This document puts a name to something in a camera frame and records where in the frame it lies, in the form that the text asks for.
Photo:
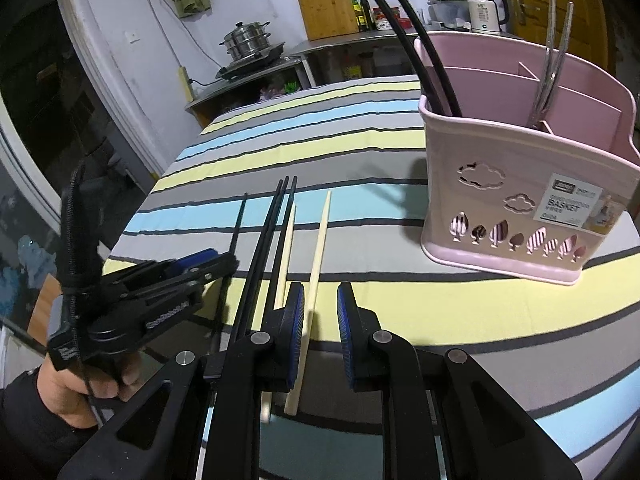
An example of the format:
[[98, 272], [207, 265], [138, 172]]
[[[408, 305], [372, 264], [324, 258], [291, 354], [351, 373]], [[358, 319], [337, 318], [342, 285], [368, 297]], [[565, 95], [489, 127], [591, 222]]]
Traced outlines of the person's left hand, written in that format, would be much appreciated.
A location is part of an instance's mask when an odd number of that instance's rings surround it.
[[77, 367], [56, 370], [46, 354], [37, 378], [37, 391], [44, 406], [73, 428], [87, 429], [98, 424], [88, 402], [89, 391], [96, 399], [127, 402], [144, 384], [139, 352], [120, 361], [120, 382], [98, 368], [88, 367], [86, 374]]

